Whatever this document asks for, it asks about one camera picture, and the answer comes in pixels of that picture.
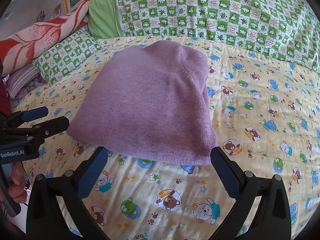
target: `brown paw print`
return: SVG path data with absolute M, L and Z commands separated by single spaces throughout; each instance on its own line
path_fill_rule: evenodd
M 157 213 L 152 213 L 151 216 L 152 216 L 152 218 L 156 219 L 158 217 L 158 214 Z

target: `blue gripper pad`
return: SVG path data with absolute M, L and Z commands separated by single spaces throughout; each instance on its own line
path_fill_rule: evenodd
M 39 107 L 33 110 L 29 110 L 23 113 L 21 119 L 25 122 L 30 122 L 35 119 L 39 119 L 48 115 L 48 108 L 45 106 Z
M 110 153 L 104 147 L 98 147 L 96 151 L 100 151 L 92 164 L 88 167 L 87 171 L 83 174 L 78 183 L 78 198 L 83 199 L 89 196 L 94 184 L 100 176 L 103 168 L 108 161 L 108 154 Z
M 240 182 L 232 172 L 227 162 L 223 159 L 223 157 L 219 153 L 217 147 L 211 150 L 210 158 L 211 158 L 211 163 L 214 169 L 216 170 L 229 197 L 234 198 L 235 200 L 239 200 L 240 199 Z

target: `human hand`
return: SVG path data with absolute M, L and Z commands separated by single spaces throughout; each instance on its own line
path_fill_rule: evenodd
M 17 162 L 12 166 L 11 179 L 13 184 L 8 188 L 8 194 L 17 203 L 25 203 L 27 201 L 27 192 L 24 187 L 26 180 L 23 175 L 23 167 L 21 162 Z M 3 200 L 2 193 L 0 193 L 0 201 Z

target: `blue star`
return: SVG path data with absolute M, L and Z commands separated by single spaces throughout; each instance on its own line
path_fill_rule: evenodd
M 200 187 L 200 192 L 205 192 L 207 190 L 207 188 L 203 185 L 202 187 Z
M 178 223 L 178 226 L 179 226 L 179 228 L 182 228 L 182 229 L 184 229 L 184 227 L 185 227 L 185 224 L 184 224 L 184 223 L 182 223 L 182 222 L 180 222 L 180 223 Z

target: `hat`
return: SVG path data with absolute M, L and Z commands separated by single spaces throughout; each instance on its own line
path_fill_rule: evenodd
M 209 165 L 217 139 L 207 74 L 204 54 L 172 41 L 126 48 L 102 68 L 67 133 L 126 156 Z

